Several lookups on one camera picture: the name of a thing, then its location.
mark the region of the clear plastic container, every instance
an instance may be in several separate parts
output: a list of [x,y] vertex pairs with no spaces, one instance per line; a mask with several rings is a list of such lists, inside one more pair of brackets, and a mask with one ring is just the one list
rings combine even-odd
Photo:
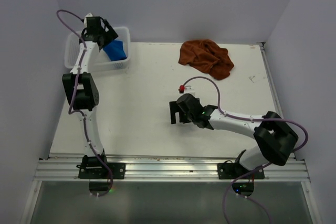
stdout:
[[[123,49],[127,58],[125,60],[111,61],[104,50],[100,50],[92,67],[93,72],[126,68],[131,59],[131,36],[128,28],[121,26],[114,27],[113,29],[119,35],[116,40],[122,41]],[[65,46],[64,65],[66,68],[72,69],[74,67],[78,54],[78,37],[71,33],[67,38]]]

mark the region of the gray floor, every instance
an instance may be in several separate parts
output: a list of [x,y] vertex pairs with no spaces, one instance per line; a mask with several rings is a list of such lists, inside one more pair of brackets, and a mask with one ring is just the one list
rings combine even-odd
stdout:
[[[88,182],[43,182],[32,219],[40,223],[226,223],[222,196],[227,183],[115,182],[114,192],[96,199]],[[252,197],[274,223],[312,223],[300,183],[257,183]],[[262,209],[229,194],[235,223],[268,223]]]

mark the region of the metal side rail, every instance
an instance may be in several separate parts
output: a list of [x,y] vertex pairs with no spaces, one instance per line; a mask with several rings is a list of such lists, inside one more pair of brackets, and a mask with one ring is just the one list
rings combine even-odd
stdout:
[[[147,157],[107,156],[108,162],[126,163],[126,182],[228,182],[219,180],[217,164],[233,159],[197,157]],[[64,155],[40,160],[35,180],[39,181],[88,181],[79,179],[76,165],[81,163],[80,155]],[[258,182],[308,182],[304,161],[288,159],[285,166],[270,165],[265,168],[265,179]]]

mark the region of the gray wall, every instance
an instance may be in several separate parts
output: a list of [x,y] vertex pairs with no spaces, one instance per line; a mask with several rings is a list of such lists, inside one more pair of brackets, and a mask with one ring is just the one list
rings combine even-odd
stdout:
[[67,32],[56,0],[0,3],[0,222],[17,223],[59,117]]
[[336,0],[291,0],[266,43],[284,115],[307,127],[306,159],[324,223],[334,223],[336,194]]
[[127,25],[133,41],[261,42],[290,0],[58,0],[79,15],[94,12]]

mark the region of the brown cloth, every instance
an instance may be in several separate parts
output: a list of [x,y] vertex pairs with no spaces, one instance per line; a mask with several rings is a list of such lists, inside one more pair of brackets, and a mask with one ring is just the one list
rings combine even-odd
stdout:
[[191,40],[182,44],[179,64],[196,68],[210,74],[217,80],[223,80],[230,75],[235,66],[226,48],[220,48],[209,39]]

